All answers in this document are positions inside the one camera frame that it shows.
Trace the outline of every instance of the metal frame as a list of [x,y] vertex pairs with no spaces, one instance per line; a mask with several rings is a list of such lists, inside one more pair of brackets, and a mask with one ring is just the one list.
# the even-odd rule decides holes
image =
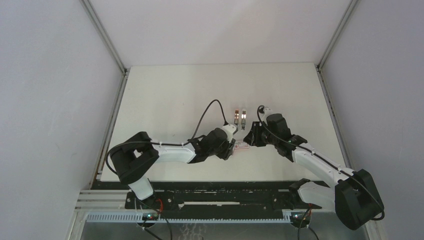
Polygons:
[[321,59],[319,60],[319,63],[317,65],[318,71],[321,71],[323,69],[324,64],[326,63],[331,51],[333,50],[337,40],[339,39],[340,35],[342,34],[343,29],[345,29],[346,24],[348,23],[348,20],[351,18],[352,14],[354,13],[354,10],[356,9],[358,3],[360,0],[351,0],[349,3],[349,6],[347,6],[346,11],[344,11],[343,17],[341,18],[340,22],[337,25],[337,28],[335,29],[330,42],[327,45],[327,48],[324,51],[324,54],[322,55]]
[[124,63],[119,57],[119,54],[115,46],[112,44],[112,40],[109,37],[108,33],[106,32],[106,29],[103,26],[102,22],[100,21],[99,16],[94,10],[93,4],[91,3],[90,0],[79,0],[79,1],[81,2],[82,7],[84,8],[85,12],[87,13],[88,17],[93,23],[93,26],[95,27],[97,33],[100,35],[100,38],[103,41],[104,46],[107,48],[107,51],[109,51],[110,55],[112,56],[116,65],[118,66],[119,70],[124,75],[127,69],[125,68]]
[[[334,48],[337,40],[339,39],[343,29],[345,28],[348,20],[352,16],[356,6],[358,5],[360,0],[351,0],[348,8],[346,9],[342,19],[340,20],[340,23],[337,26],[337,29],[335,30],[328,46],[326,47],[319,64],[316,66],[317,75],[319,78],[319,82],[321,84],[322,92],[325,97],[325,101],[327,103],[327,107],[331,116],[331,121],[333,123],[336,136],[341,148],[341,152],[343,155],[344,162],[346,166],[352,167],[352,163],[349,160],[349,153],[346,149],[345,142],[343,140],[342,133],[339,128],[339,124],[337,121],[337,115],[335,113],[335,110],[332,106],[331,97],[327,91],[327,86],[325,79],[322,76],[321,70],[326,63],[332,49]],[[117,119],[118,111],[121,105],[121,101],[123,98],[123,93],[125,90],[125,86],[128,80],[129,76],[129,70],[127,70],[119,57],[119,54],[112,44],[112,41],[107,34],[103,24],[101,23],[96,11],[93,8],[93,5],[90,0],[80,0],[82,6],[84,7],[87,15],[89,16],[91,22],[93,23],[94,27],[96,28],[96,31],[99,33],[100,38],[102,39],[104,45],[106,46],[107,50],[109,51],[110,55],[114,59],[116,65],[119,67],[119,70],[122,72],[122,78],[121,83],[118,87],[118,91],[115,97],[114,106],[111,111],[111,115],[109,117],[108,125],[106,132],[104,134],[103,138],[103,144],[102,148],[99,153],[98,158],[98,164],[95,168],[95,172],[93,174],[93,181],[90,183],[89,187],[93,187],[93,183],[95,183],[99,179],[100,174],[102,173],[103,163],[106,159],[107,155],[107,149],[109,148],[109,144],[111,141],[113,129],[115,126],[115,122]],[[74,214],[71,219],[71,224],[68,229],[68,233],[66,236],[67,240],[79,240],[83,233],[83,228],[85,222],[140,222],[141,217],[143,214],[152,213],[152,211],[148,210],[135,210],[135,209],[125,209],[125,204],[127,202],[127,193],[129,190],[82,190],[80,192],[78,201],[75,206]],[[257,220],[246,220],[242,222],[246,223],[267,223],[270,222],[284,222],[287,223],[290,221],[287,217],[289,216],[290,212],[301,212],[304,209],[295,209],[293,211],[291,210],[283,210],[283,218],[281,219],[257,219]],[[187,220],[178,220],[178,219],[170,219],[170,222],[177,223],[177,222],[184,222],[188,223]],[[239,220],[224,220],[224,219],[214,219],[213,221],[208,220],[208,223],[233,223],[237,222],[240,223]],[[368,232],[368,236],[371,240],[385,240],[387,239],[384,230],[382,228],[382,224],[380,222],[374,222],[370,221],[366,225],[366,229]]]

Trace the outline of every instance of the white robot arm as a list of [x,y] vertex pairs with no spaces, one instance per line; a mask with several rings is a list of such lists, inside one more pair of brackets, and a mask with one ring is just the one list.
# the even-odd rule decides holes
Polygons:
[[278,153],[299,164],[328,187],[302,179],[295,184],[299,198],[308,204],[335,212],[341,222],[352,230],[369,220],[384,218],[384,205],[371,175],[361,169],[358,172],[343,167],[317,152],[306,139],[291,133],[286,120],[269,107],[259,106],[259,121],[252,123],[244,141],[251,146],[273,145]]
[[122,184],[128,185],[139,200],[144,200],[154,193],[149,180],[144,176],[154,163],[194,164],[213,155],[227,160],[233,154],[236,142],[233,135],[236,132],[236,126],[226,124],[215,128],[207,136],[192,138],[186,143],[163,143],[153,142],[149,135],[142,131],[109,151],[116,171],[106,163],[110,170],[118,175]]

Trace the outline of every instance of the black wire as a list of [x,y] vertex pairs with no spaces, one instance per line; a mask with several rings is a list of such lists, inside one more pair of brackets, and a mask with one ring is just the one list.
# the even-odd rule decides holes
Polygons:
[[151,209],[151,210],[155,211],[157,214],[159,214],[160,216],[162,216],[162,217],[163,217],[163,219],[165,219],[166,224],[168,225],[168,228],[169,228],[170,240],[172,240],[172,236],[173,236],[173,234],[172,234],[172,227],[171,227],[170,221],[168,221],[168,219],[167,219],[167,218],[166,218],[166,217],[162,214],[162,212],[161,212],[161,211],[158,211],[158,210],[154,209],[153,207],[151,207],[151,206],[149,206],[149,205],[145,204],[144,202],[140,201],[140,199],[138,199],[138,198],[137,198],[137,200],[138,200],[141,204],[143,204],[144,206],[148,207],[149,209]]
[[317,233],[312,229],[312,227],[308,227],[308,229],[315,235],[315,237],[316,237],[316,240],[320,240],[319,238],[318,238],[318,235],[317,235]]
[[[344,175],[346,175],[346,176],[348,176],[348,177],[350,177],[346,172],[344,172],[343,170],[341,170],[340,171],[342,174],[344,174]],[[384,212],[384,209],[383,209],[383,207],[380,205],[380,203],[377,201],[377,199],[371,194],[371,192],[370,191],[368,191],[368,189],[364,186],[364,185],[362,185],[362,183],[360,183],[358,180],[356,180],[355,178],[353,178],[353,177],[351,177],[350,179],[353,179],[361,188],[363,188],[364,190],[365,190],[365,192],[372,198],[372,200],[374,200],[374,202],[378,205],[378,207],[380,208],[380,210],[381,210],[381,216],[380,217],[377,217],[377,218],[373,218],[373,219],[371,219],[371,220],[374,220],[374,221],[380,221],[380,220],[383,220],[384,218],[385,218],[385,212]]]
[[115,175],[118,175],[117,171],[115,171],[111,165],[109,164],[109,152],[106,155],[106,166],[109,168],[109,170],[114,173]]
[[228,125],[228,122],[227,122],[227,120],[226,120],[226,118],[225,118],[224,109],[223,109],[223,106],[221,105],[221,102],[220,102],[218,99],[214,99],[214,100],[212,100],[212,101],[209,103],[209,105],[207,105],[206,109],[204,110],[203,114],[201,115],[200,120],[199,120],[199,122],[198,122],[198,124],[197,124],[196,130],[194,131],[194,134],[193,134],[193,136],[191,137],[191,139],[194,139],[194,138],[195,138],[196,134],[198,133],[199,126],[200,126],[200,123],[202,122],[203,117],[205,116],[205,114],[206,114],[206,112],[208,111],[209,107],[210,107],[210,106],[211,106],[214,102],[218,102],[218,103],[219,103],[219,106],[221,107],[222,117],[224,118],[224,126],[225,126],[225,125]]
[[[261,120],[261,117],[259,116],[259,111],[260,111],[260,109],[261,108],[264,108],[265,106],[264,105],[260,105],[260,106],[258,106],[257,107],[257,110],[256,110],[256,115],[257,115],[257,119],[259,120],[259,122],[260,122],[260,124],[262,125],[262,127],[263,128],[265,128],[271,135],[273,135],[274,137],[276,137],[278,140],[280,140],[280,141],[282,141],[282,142],[284,142],[284,143],[286,143],[286,144],[289,144],[289,145],[292,145],[292,146],[294,146],[294,147],[296,147],[296,148],[300,148],[300,149],[303,149],[303,150],[306,150],[306,151],[308,151],[309,153],[311,153],[312,155],[314,155],[314,156],[316,156],[317,158],[319,158],[319,159],[321,159],[323,162],[325,162],[326,164],[328,164],[330,167],[332,167],[333,169],[335,169],[335,170],[339,170],[339,168],[338,167],[336,167],[336,166],[334,166],[333,164],[331,164],[329,161],[327,161],[325,158],[323,158],[322,156],[320,156],[320,155],[318,155],[318,154],[316,154],[315,152],[313,152],[312,150],[310,150],[309,148],[307,148],[307,147],[304,147],[304,146],[300,146],[300,145],[297,145],[297,144],[294,144],[294,143],[291,143],[291,142],[288,142],[288,141],[286,141],[286,140],[284,140],[284,139],[282,139],[282,138],[280,138],[279,136],[277,136],[277,135],[275,135],[273,132],[271,132],[268,128],[267,128],[267,126],[266,126],[266,124],[264,124],[264,122]],[[380,220],[382,220],[382,219],[384,219],[384,217],[385,217],[385,212],[384,212],[384,208],[383,208],[383,206],[381,206],[381,204],[377,201],[377,199],[371,194],[371,192],[370,191],[368,191],[368,189],[364,186],[364,185],[362,185],[358,180],[356,180],[355,178],[353,178],[351,175],[349,175],[349,174],[347,174],[346,172],[344,172],[343,170],[341,170],[340,171],[342,174],[344,174],[344,175],[346,175],[347,177],[349,177],[350,179],[353,179],[362,189],[364,189],[365,190],[365,192],[372,198],[372,200],[374,200],[374,202],[378,205],[378,208],[380,209],[380,211],[381,211],[381,216],[380,217],[378,217],[378,218],[373,218],[372,220],[374,220],[374,221],[380,221]]]
[[162,238],[158,237],[156,234],[154,234],[152,231],[150,231],[147,228],[143,229],[144,231],[148,232],[150,235],[152,235],[153,237],[155,237],[157,240],[162,240]]
[[148,221],[149,219],[146,217],[146,219],[144,220],[144,222],[141,224],[140,227],[143,227],[145,225],[145,223]]
[[310,206],[305,213],[302,216],[302,220],[300,220],[300,225],[299,228],[297,229],[297,240],[301,240],[301,228],[302,228],[302,223],[304,222],[304,219],[306,217],[306,215],[312,210],[312,206]]

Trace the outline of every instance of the white panel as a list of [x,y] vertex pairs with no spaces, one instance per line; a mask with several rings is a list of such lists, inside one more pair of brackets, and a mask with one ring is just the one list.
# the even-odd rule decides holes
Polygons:
[[350,0],[92,0],[126,67],[318,63]]
[[350,159],[372,174],[391,240],[423,239],[414,214],[424,212],[423,11],[422,0],[360,1],[324,69]]
[[64,239],[121,73],[77,0],[2,0],[0,32],[0,239]]
[[[208,103],[219,99],[226,118],[246,109],[246,130],[234,135],[242,140],[257,121],[256,109],[267,105],[287,119],[294,134],[306,138],[317,150],[344,166],[342,153],[312,63],[210,64],[135,66],[131,68],[114,127],[110,147],[140,131],[164,142],[189,139]],[[219,105],[206,113],[198,136],[223,124]],[[281,157],[273,146],[236,150],[224,161],[157,163],[146,173],[152,181],[278,181],[315,175]],[[118,178],[103,167],[102,181]]]

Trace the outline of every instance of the black cable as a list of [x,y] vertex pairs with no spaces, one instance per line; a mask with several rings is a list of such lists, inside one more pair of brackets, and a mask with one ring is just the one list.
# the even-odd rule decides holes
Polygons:
[[[346,172],[344,172],[343,170],[341,170],[340,171],[342,174],[344,174],[344,175],[346,175],[346,176],[348,176],[348,177],[350,177],[350,175],[349,174],[347,174]],[[380,221],[380,220],[383,220],[384,218],[385,218],[385,212],[384,212],[384,209],[383,209],[383,207],[380,205],[380,203],[377,201],[377,199],[371,194],[371,192],[370,191],[368,191],[368,189],[364,186],[364,185],[362,185],[362,183],[360,183],[358,180],[356,180],[355,178],[353,178],[353,177],[351,177],[350,179],[353,179],[361,188],[363,188],[364,190],[365,190],[365,192],[372,198],[372,200],[374,200],[374,202],[375,203],[377,203],[377,205],[378,205],[378,207],[380,208],[380,210],[381,210],[381,216],[380,217],[377,217],[377,218],[373,218],[373,219],[371,219],[371,220],[374,220],[374,221]]]
[[172,236],[173,236],[173,234],[172,234],[172,227],[171,227],[170,221],[168,221],[168,219],[167,219],[167,218],[166,218],[166,217],[162,214],[162,212],[161,212],[161,211],[158,211],[158,210],[154,209],[153,207],[151,207],[151,206],[149,206],[149,205],[145,204],[144,202],[140,201],[140,199],[138,199],[138,198],[137,198],[137,200],[138,200],[141,204],[143,204],[144,206],[148,207],[149,209],[151,209],[151,210],[155,211],[157,214],[159,214],[160,216],[162,216],[162,217],[163,217],[163,219],[165,219],[166,224],[168,225],[168,228],[169,228],[170,240],[172,240]]
[[115,171],[112,167],[111,167],[111,165],[109,164],[109,152],[107,153],[107,155],[106,155],[106,166],[109,168],[109,170],[112,172],[112,173],[114,173],[116,176],[118,176],[118,173],[117,173],[117,171]]
[[[303,149],[303,150],[306,150],[307,152],[309,152],[309,153],[311,153],[312,155],[314,155],[314,156],[316,156],[317,158],[319,158],[319,159],[321,159],[323,162],[325,162],[326,164],[328,164],[330,167],[332,167],[333,169],[335,169],[335,170],[337,170],[337,171],[339,171],[339,168],[338,167],[336,167],[336,166],[334,166],[333,164],[331,164],[329,161],[327,161],[325,158],[323,158],[322,156],[320,156],[320,155],[318,155],[318,154],[316,154],[314,151],[312,151],[312,150],[310,150],[309,148],[307,148],[307,147],[304,147],[304,146],[300,146],[300,145],[297,145],[297,144],[294,144],[294,143],[291,143],[291,142],[288,142],[288,141],[286,141],[286,140],[284,140],[284,139],[282,139],[282,138],[280,138],[279,136],[277,136],[277,135],[275,135],[273,132],[271,132],[268,128],[267,128],[267,126],[264,124],[264,122],[261,120],[261,117],[259,116],[259,111],[260,111],[260,109],[261,108],[264,108],[265,106],[264,105],[260,105],[260,106],[258,106],[257,107],[257,110],[256,110],[256,115],[257,115],[257,119],[259,120],[259,122],[260,122],[260,124],[262,125],[262,127],[263,128],[265,128],[271,135],[273,135],[274,137],[276,137],[278,140],[280,140],[280,141],[282,141],[283,143],[286,143],[286,144],[289,144],[289,145],[292,145],[292,146],[294,146],[294,147],[296,147],[296,148],[300,148],[300,149]],[[346,175],[347,177],[349,177],[350,179],[353,179],[362,189],[364,189],[365,190],[365,192],[372,198],[372,200],[374,200],[374,202],[378,205],[378,208],[380,209],[380,211],[381,211],[381,216],[380,217],[377,217],[377,218],[373,218],[372,220],[374,220],[374,221],[380,221],[380,220],[382,220],[382,219],[384,219],[384,217],[385,217],[385,212],[384,212],[384,209],[383,209],[383,206],[381,206],[381,204],[377,201],[377,199],[371,194],[371,192],[370,191],[368,191],[368,189],[364,186],[364,185],[362,185],[358,180],[356,180],[355,178],[353,178],[351,175],[349,175],[349,174],[347,174],[346,172],[344,172],[343,170],[341,170],[340,171],[342,174],[344,174],[344,175]]]
[[202,122],[203,117],[205,116],[205,114],[206,114],[206,112],[208,111],[209,107],[210,107],[210,106],[211,106],[214,102],[218,102],[218,103],[219,103],[219,106],[221,107],[222,117],[224,118],[224,126],[225,126],[225,125],[228,125],[228,122],[227,122],[227,120],[226,120],[226,118],[225,118],[224,109],[223,109],[223,106],[221,105],[221,102],[220,102],[218,99],[214,99],[214,100],[212,100],[212,101],[209,103],[209,105],[207,105],[206,109],[204,110],[203,114],[202,114],[202,115],[201,115],[201,117],[200,117],[200,120],[199,120],[199,122],[198,122],[198,124],[197,124],[196,130],[194,131],[194,134],[193,134],[193,136],[192,136],[190,139],[194,139],[194,138],[195,138],[196,134],[198,133],[199,126],[200,126],[200,123]]
[[153,237],[155,237],[157,240],[162,240],[162,238],[158,237],[156,234],[154,234],[152,231],[150,231],[147,228],[143,229],[144,231],[148,232],[150,235],[152,235]]
[[315,238],[316,238],[316,240],[320,240],[319,238],[318,238],[318,235],[317,235],[317,233],[312,229],[312,227],[308,227],[308,229],[315,235]]
[[297,229],[297,240],[301,240],[301,228],[302,228],[302,223],[304,222],[304,219],[306,218],[306,215],[312,210],[312,206],[310,206],[305,213],[302,216],[302,219],[300,220],[300,225],[299,228]]

